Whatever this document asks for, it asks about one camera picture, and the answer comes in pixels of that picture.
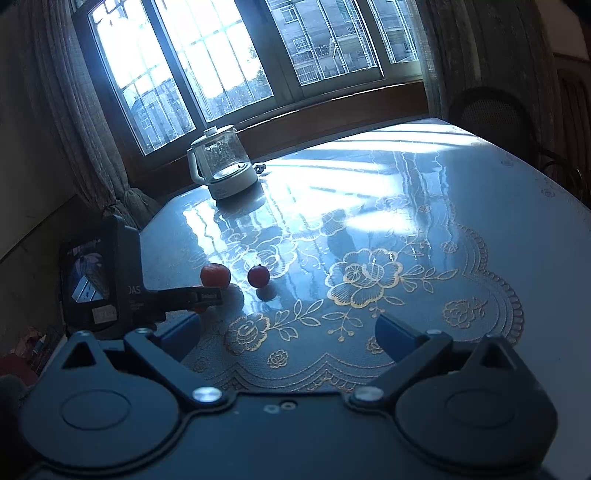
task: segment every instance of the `sheer curtain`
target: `sheer curtain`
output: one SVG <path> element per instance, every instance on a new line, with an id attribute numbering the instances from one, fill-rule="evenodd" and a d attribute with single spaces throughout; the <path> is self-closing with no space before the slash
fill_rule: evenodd
<path id="1" fill-rule="evenodd" d="M 447 118 L 460 92 L 505 90 L 529 111 L 538 138 L 561 147 L 554 57 L 534 0 L 408 0 L 432 116 Z"/>
<path id="2" fill-rule="evenodd" d="M 143 228 L 160 206 L 130 188 L 72 24 L 70 0 L 21 0 L 21 62 L 36 114 L 67 158 L 77 194 L 93 210 Z"/>

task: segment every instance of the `camera screen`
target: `camera screen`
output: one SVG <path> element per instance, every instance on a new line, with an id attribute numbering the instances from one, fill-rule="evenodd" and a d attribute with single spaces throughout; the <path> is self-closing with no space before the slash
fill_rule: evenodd
<path id="1" fill-rule="evenodd" d="M 100 239 L 92 240 L 68 252 L 70 301 L 85 303 L 109 298 L 109 277 L 100 244 Z"/>

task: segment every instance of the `window glass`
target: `window glass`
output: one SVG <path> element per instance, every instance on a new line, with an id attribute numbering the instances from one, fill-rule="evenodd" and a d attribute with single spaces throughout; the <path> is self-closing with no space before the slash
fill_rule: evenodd
<path id="1" fill-rule="evenodd" d="M 233 0 L 156 5 L 208 122 L 273 95 Z"/>
<path id="2" fill-rule="evenodd" d="M 141 1 L 106 0 L 90 18 L 144 154 L 194 130 Z"/>
<path id="3" fill-rule="evenodd" d="M 285 23 L 297 22 L 296 10 L 292 5 L 280 9 L 281 15 Z"/>
<path id="4" fill-rule="evenodd" d="M 284 0 L 267 0 L 267 5 L 301 85 L 377 66 L 353 0 L 301 0 L 288 7 Z M 299 47 L 304 43 L 309 50 Z"/>
<path id="5" fill-rule="evenodd" d="M 418 60 L 406 0 L 368 0 L 390 63 Z"/>

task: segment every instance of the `electric kettle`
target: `electric kettle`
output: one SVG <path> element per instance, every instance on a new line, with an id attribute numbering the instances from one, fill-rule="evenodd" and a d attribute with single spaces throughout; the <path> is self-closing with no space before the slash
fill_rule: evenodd
<path id="1" fill-rule="evenodd" d="M 214 200 L 231 197 L 258 181 L 232 125 L 208 128 L 187 150 L 191 178 L 207 185 Z"/>

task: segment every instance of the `rose pattern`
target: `rose pattern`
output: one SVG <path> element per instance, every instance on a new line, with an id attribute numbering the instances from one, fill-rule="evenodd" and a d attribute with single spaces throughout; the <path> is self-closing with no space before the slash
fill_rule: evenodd
<path id="1" fill-rule="evenodd" d="M 287 273 L 296 261 L 297 244 L 290 236 L 276 236 L 259 243 L 242 256 L 244 270 L 247 272 L 256 265 L 264 265 L 271 278 L 279 278 Z"/>
<path id="2" fill-rule="evenodd" d="M 454 254 L 457 252 L 457 243 L 449 241 L 441 244 L 441 250 L 445 254 Z"/>
<path id="3" fill-rule="evenodd" d="M 338 208 L 332 212 L 322 214 L 322 225 L 320 234 L 322 236 L 333 236 L 347 227 L 347 212 Z"/>
<path id="4" fill-rule="evenodd" d="M 328 298 L 337 305 L 362 309 L 384 296 L 386 288 L 400 282 L 402 264 L 398 253 L 378 248 L 362 248 L 347 253 L 342 262 L 330 267 L 324 283 L 330 287 Z"/>
<path id="5" fill-rule="evenodd" d="M 246 254 L 253 245 L 258 242 L 261 232 L 259 230 L 240 231 L 227 228 L 220 234 L 220 238 L 226 244 L 225 257 L 228 264 L 233 265 Z"/>
<path id="6" fill-rule="evenodd" d="M 289 354 L 285 350 L 277 350 L 269 355 L 267 365 L 271 368 L 281 368 L 287 365 Z"/>
<path id="7" fill-rule="evenodd" d="M 270 320 L 262 313 L 238 317 L 229 325 L 223 343 L 234 355 L 240 355 L 244 351 L 253 352 L 267 339 L 269 327 Z"/>
<path id="8" fill-rule="evenodd" d="M 486 301 L 479 302 L 478 299 L 473 299 L 474 306 L 469 300 L 453 300 L 449 301 L 443 307 L 443 318 L 451 327 L 461 329 L 470 328 L 472 322 L 476 320 L 476 315 L 480 318 L 485 316 L 484 306 Z"/>
<path id="9" fill-rule="evenodd" d="M 380 197 L 375 202 L 375 207 L 378 210 L 384 210 L 386 212 L 395 212 L 408 205 L 410 205 L 410 198 L 404 193 L 397 193 L 390 197 Z"/>
<path id="10" fill-rule="evenodd" d="M 294 239 L 304 242 L 311 242 L 320 236 L 336 235 L 347 227 L 347 212 L 342 208 L 305 219 L 301 215 L 294 214 L 293 219 L 300 224 L 298 226 L 300 231 L 294 235 Z"/>
<path id="11" fill-rule="evenodd" d="M 380 347 L 375 337 L 368 338 L 368 342 L 365 345 L 365 348 L 368 350 L 368 352 L 370 352 L 373 355 L 379 355 L 381 353 L 384 353 L 384 350 L 382 349 L 382 347 Z"/>

